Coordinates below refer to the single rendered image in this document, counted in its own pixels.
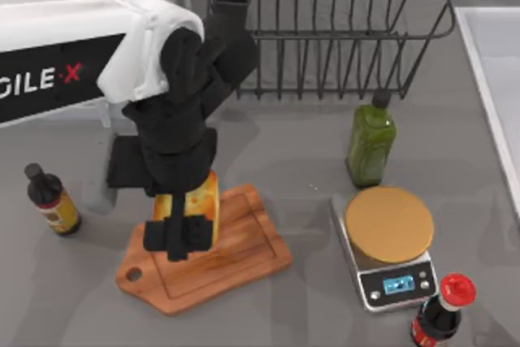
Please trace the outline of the yellow bread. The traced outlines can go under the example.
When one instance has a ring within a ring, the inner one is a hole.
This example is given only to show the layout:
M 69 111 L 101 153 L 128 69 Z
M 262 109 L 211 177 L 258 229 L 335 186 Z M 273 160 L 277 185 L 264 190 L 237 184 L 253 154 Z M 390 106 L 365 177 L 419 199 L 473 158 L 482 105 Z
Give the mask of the yellow bread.
M 189 233 L 191 248 L 210 249 L 219 235 L 219 182 L 214 171 L 210 171 L 202 185 L 185 194 L 184 221 L 196 229 Z

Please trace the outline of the wooden cutting board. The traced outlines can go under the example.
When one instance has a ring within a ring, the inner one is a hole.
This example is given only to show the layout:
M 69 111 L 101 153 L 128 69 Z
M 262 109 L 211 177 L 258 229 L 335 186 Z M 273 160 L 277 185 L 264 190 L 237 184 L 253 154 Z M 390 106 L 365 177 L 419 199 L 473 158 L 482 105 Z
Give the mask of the wooden cutting board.
M 220 197 L 216 245 L 168 262 L 164 253 L 143 248 L 144 226 L 130 236 L 115 274 L 118 288 L 165 315 L 190 310 L 228 291 L 288 268 L 293 257 L 271 222 L 252 184 L 225 191 Z

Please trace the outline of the dark bottle with yellow label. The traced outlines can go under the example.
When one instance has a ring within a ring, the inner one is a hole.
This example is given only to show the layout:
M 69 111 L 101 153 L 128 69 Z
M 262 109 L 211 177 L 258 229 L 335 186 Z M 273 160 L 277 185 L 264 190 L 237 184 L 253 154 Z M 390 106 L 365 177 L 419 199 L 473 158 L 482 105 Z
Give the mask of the dark bottle with yellow label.
M 24 174 L 28 178 L 28 198 L 45 217 L 50 229 L 59 236 L 77 232 L 81 217 L 62 181 L 44 171 L 38 163 L 28 164 Z

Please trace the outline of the green bottle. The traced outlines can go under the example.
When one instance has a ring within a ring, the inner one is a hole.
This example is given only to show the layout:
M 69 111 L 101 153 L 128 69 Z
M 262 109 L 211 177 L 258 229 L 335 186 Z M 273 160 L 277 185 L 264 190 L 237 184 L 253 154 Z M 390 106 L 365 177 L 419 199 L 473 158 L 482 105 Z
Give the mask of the green bottle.
M 392 92 L 377 89 L 370 104 L 354 111 L 346 167 L 358 188 L 379 185 L 393 142 L 397 136 L 396 123 L 388 111 Z

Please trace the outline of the silver kitchen scale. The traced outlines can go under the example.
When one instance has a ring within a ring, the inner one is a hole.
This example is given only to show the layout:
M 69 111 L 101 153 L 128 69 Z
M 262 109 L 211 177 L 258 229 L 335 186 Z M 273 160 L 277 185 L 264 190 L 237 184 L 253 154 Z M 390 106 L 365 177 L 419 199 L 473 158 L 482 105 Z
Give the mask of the silver kitchen scale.
M 408 190 L 375 186 L 330 198 L 331 217 L 364 308 L 372 313 L 420 306 L 438 291 L 428 252 L 431 212 Z

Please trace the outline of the dark bottle with red cap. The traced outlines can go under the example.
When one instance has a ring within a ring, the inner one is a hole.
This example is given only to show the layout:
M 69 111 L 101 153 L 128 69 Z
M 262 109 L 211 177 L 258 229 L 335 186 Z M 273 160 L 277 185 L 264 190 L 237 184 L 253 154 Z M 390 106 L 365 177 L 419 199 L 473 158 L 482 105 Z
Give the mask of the dark bottle with red cap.
M 476 298 L 470 277 L 450 273 L 439 284 L 439 292 L 418 310 L 410 325 L 411 340 L 417 347 L 448 347 L 462 321 L 462 309 Z

